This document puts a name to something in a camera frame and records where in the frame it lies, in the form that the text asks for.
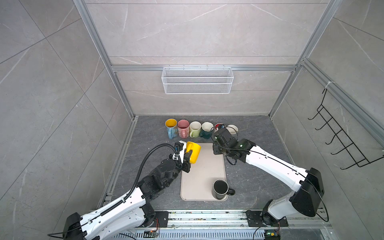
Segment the grey mug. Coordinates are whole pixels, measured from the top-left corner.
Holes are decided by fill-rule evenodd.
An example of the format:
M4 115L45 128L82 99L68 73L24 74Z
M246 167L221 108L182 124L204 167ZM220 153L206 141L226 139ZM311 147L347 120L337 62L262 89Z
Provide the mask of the grey mug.
M239 129L235 125L227 125L227 130L231 133L231 135L236 136L239 132Z

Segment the white mug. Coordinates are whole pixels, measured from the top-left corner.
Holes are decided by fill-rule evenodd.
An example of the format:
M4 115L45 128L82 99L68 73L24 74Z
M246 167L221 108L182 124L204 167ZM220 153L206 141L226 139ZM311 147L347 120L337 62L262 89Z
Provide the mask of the white mug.
M215 130L215 132L216 132L216 131L218 131L219 129L222 129L222 128L225 128L225 127L226 127L225 124L223 124L223 123L217 123L217 124L215 124L215 126L214 126L214 130Z

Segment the dark green mug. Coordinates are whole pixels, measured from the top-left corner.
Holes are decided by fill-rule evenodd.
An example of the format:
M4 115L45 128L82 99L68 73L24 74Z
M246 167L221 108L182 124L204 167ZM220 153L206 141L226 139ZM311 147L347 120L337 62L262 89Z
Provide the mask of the dark green mug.
M208 140L208 139L211 138L211 136L213 134L214 125L211 122L204 122L202 124L201 129L202 130L201 130L199 136L201 138L204 138L204 139Z

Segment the light green mug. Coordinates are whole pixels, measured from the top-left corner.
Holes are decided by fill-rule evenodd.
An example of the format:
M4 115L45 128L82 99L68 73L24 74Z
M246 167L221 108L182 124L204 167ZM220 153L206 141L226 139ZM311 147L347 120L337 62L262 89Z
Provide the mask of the light green mug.
M202 130L202 124L198 121L190 123L190 138L198 138Z

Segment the black mug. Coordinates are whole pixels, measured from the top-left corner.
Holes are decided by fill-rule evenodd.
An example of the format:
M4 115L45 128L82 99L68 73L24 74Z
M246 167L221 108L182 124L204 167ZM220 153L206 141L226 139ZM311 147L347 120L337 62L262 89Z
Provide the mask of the black mug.
M228 183L224 180L216 180L212 188L213 197L217 200L222 200L226 196L233 196L236 191L229 187Z

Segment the pink ghost print mug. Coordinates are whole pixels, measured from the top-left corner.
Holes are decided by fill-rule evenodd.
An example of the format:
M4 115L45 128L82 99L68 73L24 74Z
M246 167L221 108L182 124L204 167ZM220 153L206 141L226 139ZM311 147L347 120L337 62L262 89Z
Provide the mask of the pink ghost print mug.
M178 121L178 134L182 139L186 139L190 135L190 123L187 120Z

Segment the blue mug yellow inside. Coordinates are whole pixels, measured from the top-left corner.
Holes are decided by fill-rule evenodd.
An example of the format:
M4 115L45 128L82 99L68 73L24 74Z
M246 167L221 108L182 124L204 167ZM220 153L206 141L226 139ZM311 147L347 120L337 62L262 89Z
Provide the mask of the blue mug yellow inside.
M168 119L165 122L167 127L168 138L172 140L178 136L178 121L175 119Z

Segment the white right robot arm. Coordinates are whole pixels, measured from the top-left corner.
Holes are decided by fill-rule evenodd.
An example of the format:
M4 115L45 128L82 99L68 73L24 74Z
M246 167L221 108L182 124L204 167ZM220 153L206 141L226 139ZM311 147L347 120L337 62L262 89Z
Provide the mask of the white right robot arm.
M260 214L264 225L271 226L294 214L315 217L319 206L324 204L322 175L315 168L306 170L289 164L246 139L227 141L213 137L213 151L215 155L222 154L257 167L291 189L287 195L266 203Z

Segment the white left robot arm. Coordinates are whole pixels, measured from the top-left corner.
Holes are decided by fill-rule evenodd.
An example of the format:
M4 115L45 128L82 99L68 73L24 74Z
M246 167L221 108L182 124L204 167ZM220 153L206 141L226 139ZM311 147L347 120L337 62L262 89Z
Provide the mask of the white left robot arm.
M147 176L141 178L149 157L164 147L170 148L172 153ZM88 214L70 215L62 232L48 236L63 240L104 240L124 230L151 225L156 218L156 212L150 202L161 195L181 172L190 171L200 151L200 145L184 141L154 147L145 155L133 186L127 193Z

